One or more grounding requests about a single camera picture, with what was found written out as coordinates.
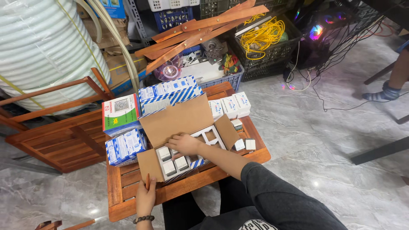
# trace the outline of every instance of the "open cardboard box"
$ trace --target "open cardboard box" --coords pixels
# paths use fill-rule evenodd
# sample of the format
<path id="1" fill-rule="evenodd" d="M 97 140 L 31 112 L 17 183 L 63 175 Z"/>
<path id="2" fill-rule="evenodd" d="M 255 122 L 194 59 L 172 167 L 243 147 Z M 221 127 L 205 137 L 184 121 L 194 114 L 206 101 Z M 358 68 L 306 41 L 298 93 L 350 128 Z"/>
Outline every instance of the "open cardboard box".
<path id="1" fill-rule="evenodd" d="M 153 149 L 138 153 L 139 167 L 144 182 L 149 173 L 157 182 L 164 182 L 155 149 L 164 146 L 174 135 L 189 135 L 214 125 L 227 150 L 240 138 L 227 115 L 213 120 L 206 93 L 167 106 L 166 109 L 139 118 Z"/>

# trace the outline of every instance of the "marble floor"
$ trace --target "marble floor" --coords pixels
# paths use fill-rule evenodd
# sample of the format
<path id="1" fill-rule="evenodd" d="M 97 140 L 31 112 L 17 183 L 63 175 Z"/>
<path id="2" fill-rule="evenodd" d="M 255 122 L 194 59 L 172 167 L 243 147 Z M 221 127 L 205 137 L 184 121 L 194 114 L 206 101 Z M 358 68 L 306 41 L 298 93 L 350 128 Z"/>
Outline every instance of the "marble floor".
<path id="1" fill-rule="evenodd" d="M 351 108 L 364 102 L 363 92 L 379 91 L 388 74 L 369 86 L 362 82 L 395 61 L 394 50 L 403 43 L 397 36 L 359 42 L 315 86 L 325 108 Z M 292 84 L 296 90 L 308 85 L 299 73 Z M 349 111 L 324 112 L 312 86 L 291 91 L 283 88 L 282 76 L 241 83 L 240 91 L 251 101 L 250 116 L 271 153 L 266 168 L 326 204 L 350 230 L 408 229 L 409 186 L 400 176 L 409 176 L 409 151 L 358 166 L 349 158 L 409 135 L 409 123 L 394 121 L 409 114 L 409 95 Z M 402 90 L 407 91 L 409 84 Z M 2 156 L 24 155 L 3 140 Z M 206 215 L 218 215 L 217 183 L 193 194 Z M 104 163 L 61 176 L 4 169 L 0 200 L 1 229 L 32 230 L 46 220 L 62 220 L 59 229 L 64 229 L 94 218 L 97 222 L 84 229 L 135 228 L 133 216 L 114 223 L 108 220 Z M 156 206 L 153 224 L 158 230 L 164 229 L 161 213 L 162 206 Z"/>

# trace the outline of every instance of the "white corrugated pipe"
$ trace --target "white corrugated pipe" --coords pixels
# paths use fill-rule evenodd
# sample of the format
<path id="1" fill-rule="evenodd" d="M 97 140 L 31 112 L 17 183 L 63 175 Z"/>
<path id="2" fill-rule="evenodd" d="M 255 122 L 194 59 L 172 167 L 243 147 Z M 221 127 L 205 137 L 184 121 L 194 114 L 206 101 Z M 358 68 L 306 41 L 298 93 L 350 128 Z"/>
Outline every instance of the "white corrugated pipe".
<path id="1" fill-rule="evenodd" d="M 90 76 L 101 87 L 91 67 L 102 71 L 109 82 L 108 66 L 77 14 L 75 1 L 0 1 L 0 88 L 7 94 L 16 97 L 21 95 L 19 91 L 35 92 L 85 76 Z M 33 97 L 36 103 L 29 99 L 17 103 L 35 111 L 95 94 L 83 83 Z M 84 107 L 86 105 L 54 114 Z"/>

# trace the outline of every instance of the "hand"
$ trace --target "hand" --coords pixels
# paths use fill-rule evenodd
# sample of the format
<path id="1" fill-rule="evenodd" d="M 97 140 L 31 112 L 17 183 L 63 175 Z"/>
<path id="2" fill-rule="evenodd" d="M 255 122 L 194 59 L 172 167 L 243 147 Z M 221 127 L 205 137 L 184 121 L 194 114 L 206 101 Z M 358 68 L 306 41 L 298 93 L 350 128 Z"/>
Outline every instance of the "hand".
<path id="1" fill-rule="evenodd" d="M 172 160 L 175 160 L 181 156 L 197 155 L 201 144 L 204 143 L 189 134 L 184 133 L 180 136 L 173 136 L 165 146 L 179 152 L 172 157 Z"/>
<path id="2" fill-rule="evenodd" d="M 139 182 L 138 194 L 136 195 L 137 218 L 150 215 L 155 205 L 156 178 L 152 177 L 151 181 L 147 181 L 147 183 L 151 183 L 149 191 L 146 190 L 142 180 Z"/>

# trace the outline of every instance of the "person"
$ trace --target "person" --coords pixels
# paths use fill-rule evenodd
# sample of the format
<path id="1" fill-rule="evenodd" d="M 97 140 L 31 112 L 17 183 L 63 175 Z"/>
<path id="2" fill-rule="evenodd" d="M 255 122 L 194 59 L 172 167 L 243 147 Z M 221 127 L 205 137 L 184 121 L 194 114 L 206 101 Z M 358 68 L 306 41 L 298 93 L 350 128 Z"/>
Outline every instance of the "person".
<path id="1" fill-rule="evenodd" d="M 382 87 L 382 91 L 364 93 L 362 97 L 368 101 L 396 100 L 405 82 L 409 81 L 409 45 L 403 48 L 392 69 L 391 77 Z"/>
<path id="2" fill-rule="evenodd" d="M 347 230 L 318 200 L 280 179 L 259 163 L 191 137 L 175 135 L 167 147 L 182 156 L 200 155 L 230 176 L 219 181 L 220 215 L 205 216 L 191 193 L 162 204 L 166 230 Z M 137 219 L 151 214 L 155 204 L 156 179 L 149 191 L 139 182 Z M 137 222 L 136 229 L 152 230 L 150 220 Z"/>

